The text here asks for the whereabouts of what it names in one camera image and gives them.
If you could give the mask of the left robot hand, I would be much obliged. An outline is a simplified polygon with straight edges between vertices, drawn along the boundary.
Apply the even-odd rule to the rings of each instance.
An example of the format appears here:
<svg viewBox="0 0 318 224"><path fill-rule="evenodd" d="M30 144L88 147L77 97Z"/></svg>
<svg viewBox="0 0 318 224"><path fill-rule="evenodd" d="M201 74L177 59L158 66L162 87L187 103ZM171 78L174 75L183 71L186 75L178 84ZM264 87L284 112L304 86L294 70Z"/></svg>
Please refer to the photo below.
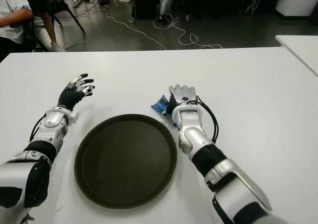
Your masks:
<svg viewBox="0 0 318 224"><path fill-rule="evenodd" d="M85 79L88 74L73 78L64 88L58 99L57 106L73 111L74 107L86 96L92 96L95 86L94 79Z"/></svg>

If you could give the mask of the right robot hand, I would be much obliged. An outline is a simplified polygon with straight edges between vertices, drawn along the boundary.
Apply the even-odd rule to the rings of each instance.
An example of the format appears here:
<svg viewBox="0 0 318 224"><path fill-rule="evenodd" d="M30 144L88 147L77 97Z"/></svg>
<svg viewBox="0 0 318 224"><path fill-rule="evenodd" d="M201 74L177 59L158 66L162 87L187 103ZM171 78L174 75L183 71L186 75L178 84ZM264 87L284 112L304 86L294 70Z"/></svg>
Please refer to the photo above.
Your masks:
<svg viewBox="0 0 318 224"><path fill-rule="evenodd" d="M166 114L168 115L171 115L177 106L196 100L194 87L176 84L175 86L170 86L168 90L170 92L170 99L166 108Z"/></svg>

